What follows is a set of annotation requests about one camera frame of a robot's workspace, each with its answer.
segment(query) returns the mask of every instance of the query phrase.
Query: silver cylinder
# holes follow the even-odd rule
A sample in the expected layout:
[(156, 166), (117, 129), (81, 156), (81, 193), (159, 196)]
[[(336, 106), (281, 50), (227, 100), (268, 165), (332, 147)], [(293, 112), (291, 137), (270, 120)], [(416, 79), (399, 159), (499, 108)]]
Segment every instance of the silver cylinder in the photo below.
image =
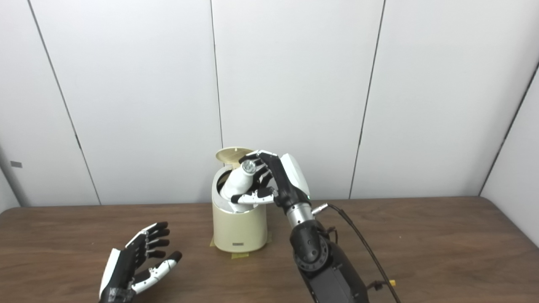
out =
[(309, 203), (298, 203), (288, 209), (286, 212), (286, 217), (288, 218), (292, 228), (294, 228), (296, 225), (307, 220), (314, 220), (312, 211), (313, 210), (311, 209)]

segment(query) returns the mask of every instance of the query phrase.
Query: container lid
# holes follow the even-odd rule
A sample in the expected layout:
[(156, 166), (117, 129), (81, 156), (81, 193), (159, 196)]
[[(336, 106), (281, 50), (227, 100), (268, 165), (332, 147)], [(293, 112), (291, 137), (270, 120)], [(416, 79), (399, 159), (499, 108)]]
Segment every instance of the container lid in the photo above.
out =
[(248, 149), (245, 147), (225, 147), (219, 150), (215, 154), (215, 157), (217, 158), (217, 160), (225, 164), (231, 164), (232, 167), (236, 168), (239, 167), (238, 161), (241, 159), (241, 157), (247, 155), (252, 151), (252, 149)]

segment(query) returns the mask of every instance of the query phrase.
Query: white wall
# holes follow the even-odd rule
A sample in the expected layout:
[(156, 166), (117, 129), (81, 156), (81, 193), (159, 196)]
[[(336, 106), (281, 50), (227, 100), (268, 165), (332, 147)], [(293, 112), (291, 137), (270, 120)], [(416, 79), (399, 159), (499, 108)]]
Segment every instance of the white wall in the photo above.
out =
[(19, 202), (13, 194), (13, 190), (11, 190), (4, 173), (0, 169), (0, 214), (14, 207), (19, 207)]
[[(477, 195), (539, 59), (534, 0), (387, 0), (380, 33), (383, 0), (31, 3), (103, 204), (209, 201), (222, 145), (290, 152), (314, 199)], [(98, 204), (27, 2), (0, 43), (21, 203)]]
[(388, 0), (351, 197), (479, 194), (538, 27), (535, 0)]
[(0, 1), (0, 45), (0, 161), (21, 203), (98, 204), (26, 1)]
[(210, 201), (210, 1), (33, 1), (102, 204)]
[(537, 246), (539, 230), (539, 76), (503, 144), (481, 196), (491, 200)]
[(313, 199), (348, 198), (382, 4), (214, 0), (224, 146), (291, 153)]

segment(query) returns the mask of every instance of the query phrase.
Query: wooden table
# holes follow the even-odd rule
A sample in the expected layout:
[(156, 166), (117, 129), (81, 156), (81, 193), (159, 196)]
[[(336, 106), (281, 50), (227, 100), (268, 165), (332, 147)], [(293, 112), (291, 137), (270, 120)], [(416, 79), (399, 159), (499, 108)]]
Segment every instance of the wooden table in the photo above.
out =
[[(332, 201), (365, 235), (407, 303), (539, 302), (539, 250), (483, 198)], [(380, 279), (346, 223), (327, 210), (360, 276)], [(210, 247), (210, 204), (18, 208), (0, 216), (0, 301), (97, 302), (109, 252), (141, 228), (168, 221), (180, 264), (136, 302), (298, 302), (311, 298), (292, 261), (290, 227), (268, 207), (273, 241), (247, 258)], [(371, 303), (393, 302), (385, 288)]]

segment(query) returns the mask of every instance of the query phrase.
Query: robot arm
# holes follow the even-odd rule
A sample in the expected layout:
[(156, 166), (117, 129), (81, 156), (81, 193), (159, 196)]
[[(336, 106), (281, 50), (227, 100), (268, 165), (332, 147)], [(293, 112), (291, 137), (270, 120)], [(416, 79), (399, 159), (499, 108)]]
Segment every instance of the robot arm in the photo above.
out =
[(279, 158), (257, 150), (240, 162), (251, 160), (267, 167), (277, 184), (232, 197), (233, 203), (268, 203), (283, 208), (292, 227), (290, 243), (294, 261), (313, 300), (318, 303), (369, 303), (367, 288), (341, 248), (314, 217), (323, 208), (311, 208), (309, 188), (298, 163), (289, 154)]
[(99, 303), (132, 302), (136, 294), (152, 287), (178, 263), (182, 254), (175, 251), (154, 267), (135, 274), (148, 258), (165, 257), (164, 251), (154, 248), (169, 245), (168, 240), (159, 239), (170, 233), (167, 226), (167, 222), (152, 224), (139, 231), (123, 250), (112, 249), (101, 279)]

